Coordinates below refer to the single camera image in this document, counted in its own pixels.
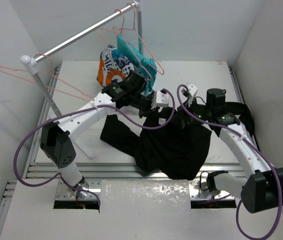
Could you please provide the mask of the black shirt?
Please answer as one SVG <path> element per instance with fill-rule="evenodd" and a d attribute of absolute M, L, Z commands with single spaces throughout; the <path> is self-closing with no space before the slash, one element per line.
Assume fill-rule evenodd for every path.
<path fill-rule="evenodd" d="M 160 170 L 173 180 L 193 180 L 207 159 L 214 128 L 195 119 L 181 128 L 172 107 L 152 112 L 143 126 L 136 135 L 116 114 L 108 115 L 100 139 L 133 157 L 146 173 Z"/>

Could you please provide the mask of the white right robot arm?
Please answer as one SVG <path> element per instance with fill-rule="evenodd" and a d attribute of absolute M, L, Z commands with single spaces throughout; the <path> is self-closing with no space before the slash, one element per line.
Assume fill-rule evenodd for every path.
<path fill-rule="evenodd" d="M 245 178 L 238 178 L 226 170 L 211 172 L 206 178 L 210 192 L 226 191 L 240 199 L 246 210 L 253 214 L 283 206 L 283 168 L 274 167 L 253 145 L 247 132 L 255 130 L 252 119 L 248 129 L 242 116 L 248 108 L 239 102 L 227 102 L 226 90 L 211 88 L 206 92 L 206 104 L 198 104 L 197 88 L 181 84 L 177 88 L 183 119 L 206 124 L 226 144 L 241 165 Z"/>

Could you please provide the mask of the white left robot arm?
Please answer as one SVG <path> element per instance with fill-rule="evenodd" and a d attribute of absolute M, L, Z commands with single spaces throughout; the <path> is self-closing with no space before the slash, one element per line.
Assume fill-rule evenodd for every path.
<path fill-rule="evenodd" d="M 132 106 L 141 115 L 155 109 L 158 93 L 150 90 L 147 83 L 140 73 L 134 71 L 125 80 L 105 86 L 75 114 L 53 120 L 42 127 L 40 148 L 69 186 L 75 188 L 84 179 L 75 164 L 73 143 L 88 128 L 117 109 Z"/>

